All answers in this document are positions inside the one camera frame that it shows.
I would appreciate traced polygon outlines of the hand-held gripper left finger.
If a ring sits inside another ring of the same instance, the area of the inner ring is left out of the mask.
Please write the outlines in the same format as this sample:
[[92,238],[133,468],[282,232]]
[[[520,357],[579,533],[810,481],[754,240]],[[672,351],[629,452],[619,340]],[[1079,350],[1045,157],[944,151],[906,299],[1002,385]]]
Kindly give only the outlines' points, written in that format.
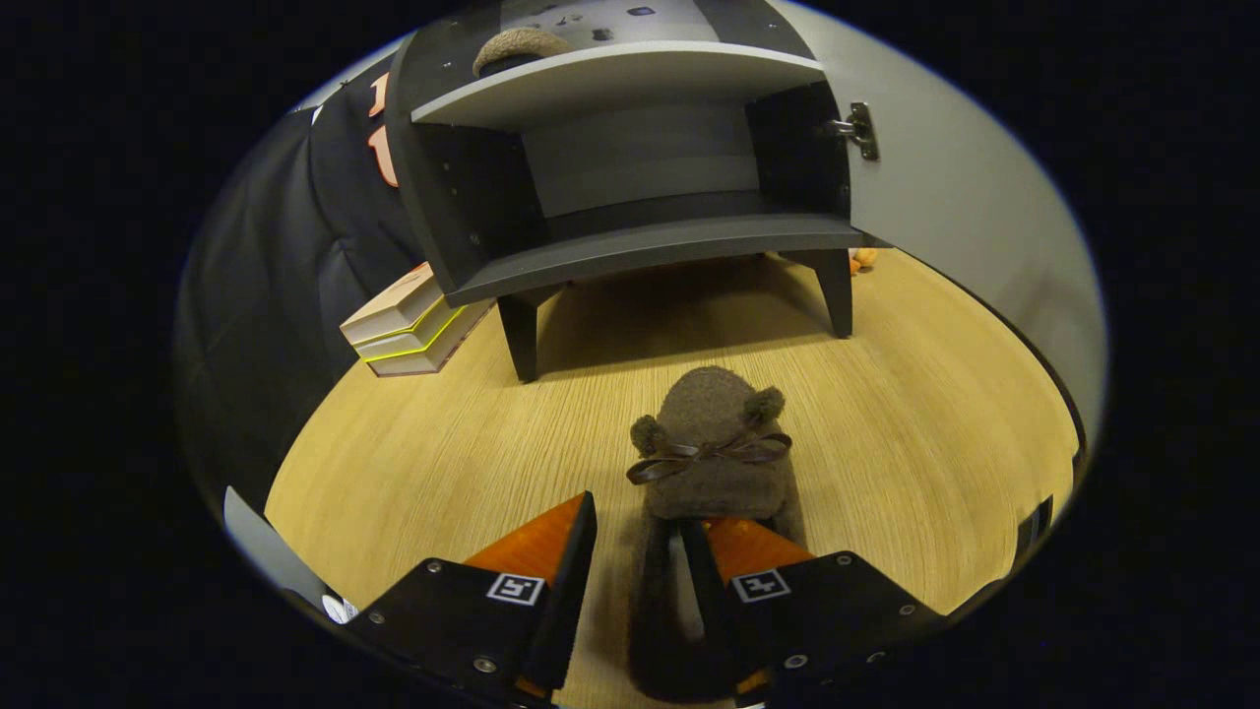
[[597,535],[585,490],[465,560],[420,560],[346,633],[464,701],[548,703],[564,686]]

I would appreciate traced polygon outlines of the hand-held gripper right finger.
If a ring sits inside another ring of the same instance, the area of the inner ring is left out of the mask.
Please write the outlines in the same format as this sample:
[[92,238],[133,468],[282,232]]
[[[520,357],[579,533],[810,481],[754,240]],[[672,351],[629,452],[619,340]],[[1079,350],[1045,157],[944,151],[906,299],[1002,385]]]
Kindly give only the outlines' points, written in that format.
[[735,703],[804,700],[839,688],[946,625],[859,553],[811,557],[771,539],[769,560],[732,573],[730,523],[680,525],[706,638],[699,667]]

